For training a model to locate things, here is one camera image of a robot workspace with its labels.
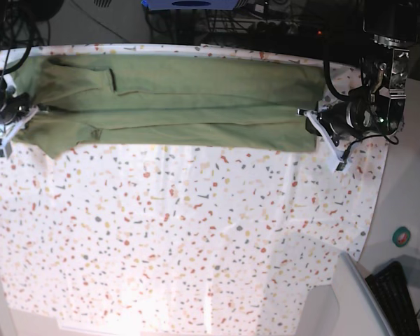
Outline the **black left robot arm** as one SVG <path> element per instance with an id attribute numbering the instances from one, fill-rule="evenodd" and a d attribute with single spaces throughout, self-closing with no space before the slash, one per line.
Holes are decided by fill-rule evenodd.
<path id="1" fill-rule="evenodd" d="M 323 33 L 323 74 L 337 103 L 315 113 L 333 141 L 368 136 L 393 141 L 403 121 L 409 73 L 409 44 L 417 40 L 418 1 L 359 1 L 345 25 Z M 359 53 L 360 86 L 342 93 L 330 75 L 330 52 L 341 43 Z"/>

